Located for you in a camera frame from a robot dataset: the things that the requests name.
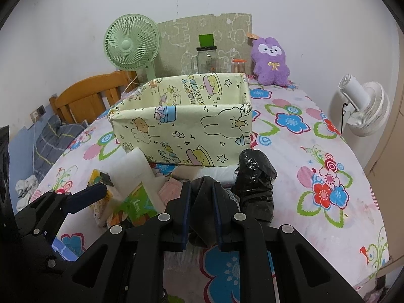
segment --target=black plastic bag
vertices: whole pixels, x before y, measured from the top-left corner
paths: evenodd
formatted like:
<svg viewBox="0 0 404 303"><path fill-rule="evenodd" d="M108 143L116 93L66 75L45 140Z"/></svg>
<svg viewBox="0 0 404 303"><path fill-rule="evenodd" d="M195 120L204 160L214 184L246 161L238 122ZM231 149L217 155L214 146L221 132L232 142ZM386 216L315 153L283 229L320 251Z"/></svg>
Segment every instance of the black plastic bag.
<svg viewBox="0 0 404 303"><path fill-rule="evenodd" d="M276 170L260 150L242 151L239 162L232 192L240 197L241 211L269 225L273 218L272 180L277 177Z"/></svg>

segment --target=wooden headboard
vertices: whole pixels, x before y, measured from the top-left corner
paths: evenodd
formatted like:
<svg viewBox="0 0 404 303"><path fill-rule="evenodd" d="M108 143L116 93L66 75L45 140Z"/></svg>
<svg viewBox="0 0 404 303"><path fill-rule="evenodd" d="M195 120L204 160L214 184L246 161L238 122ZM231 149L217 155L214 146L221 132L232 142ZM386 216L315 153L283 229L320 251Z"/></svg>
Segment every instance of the wooden headboard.
<svg viewBox="0 0 404 303"><path fill-rule="evenodd" d="M66 123L81 123L87 120L92 123L106 107L102 93L110 106L120 100L119 87L128 86L136 72L116 71L111 74L97 75L87 78L64 90L58 97L49 99L53 112ZM127 92L133 90L137 83L132 83Z"/></svg>

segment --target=white cable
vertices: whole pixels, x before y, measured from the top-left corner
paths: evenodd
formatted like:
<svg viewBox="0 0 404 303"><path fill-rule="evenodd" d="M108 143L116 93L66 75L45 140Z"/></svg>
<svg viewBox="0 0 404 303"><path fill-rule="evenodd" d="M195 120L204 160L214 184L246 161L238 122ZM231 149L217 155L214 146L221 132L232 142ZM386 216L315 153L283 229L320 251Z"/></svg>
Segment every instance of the white cable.
<svg viewBox="0 0 404 303"><path fill-rule="evenodd" d="M32 175L34 175L35 124L36 124L36 119L34 120L34 139L33 139L33 142L32 142Z"/></svg>
<svg viewBox="0 0 404 303"><path fill-rule="evenodd" d="M127 75L127 77L128 77L128 80L131 80L131 78L130 78L129 75L128 75L128 72L125 72L125 73L126 73L126 75ZM130 83L128 84L128 86L125 88L124 92L122 92L121 98L122 98L123 95L125 94L126 90L130 87L130 85L131 85L136 79L137 79L137 73L136 73L135 78L132 80L132 82L130 82Z"/></svg>

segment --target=white circulating fan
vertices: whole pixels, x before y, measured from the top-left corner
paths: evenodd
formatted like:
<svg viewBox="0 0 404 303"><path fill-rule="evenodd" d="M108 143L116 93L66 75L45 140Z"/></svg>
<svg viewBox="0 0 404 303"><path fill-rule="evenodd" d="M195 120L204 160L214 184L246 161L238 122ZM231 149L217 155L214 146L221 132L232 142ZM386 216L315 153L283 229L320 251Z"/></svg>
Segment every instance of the white circulating fan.
<svg viewBox="0 0 404 303"><path fill-rule="evenodd" d="M349 101L344 104L342 128L348 124L353 134L369 136L387 121L390 101L380 83L361 85L354 76L346 74L338 87Z"/></svg>

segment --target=bed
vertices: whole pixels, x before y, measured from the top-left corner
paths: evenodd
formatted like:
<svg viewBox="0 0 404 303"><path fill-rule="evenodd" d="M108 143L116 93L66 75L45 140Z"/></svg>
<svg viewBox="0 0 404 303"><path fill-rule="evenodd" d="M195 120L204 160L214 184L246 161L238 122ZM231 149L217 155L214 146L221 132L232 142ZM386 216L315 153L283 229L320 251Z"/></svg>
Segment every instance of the bed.
<svg viewBox="0 0 404 303"><path fill-rule="evenodd" d="M253 76L248 78L251 147L264 152L278 173L271 226L291 224L358 290L389 260L383 220L359 162L338 129L294 83L287 88L261 86ZM31 201L50 189L78 192L87 186L93 169L108 172L125 155L107 113L108 109L73 141ZM175 168L151 166L156 176L167 176ZM86 208L67 216L54 248L63 255L67 247L64 258L76 259L104 231ZM233 302L240 295L238 270L236 253L213 247L203 250L186 272L166 270L164 288L185 302ZM187 287L182 285L185 277Z"/></svg>

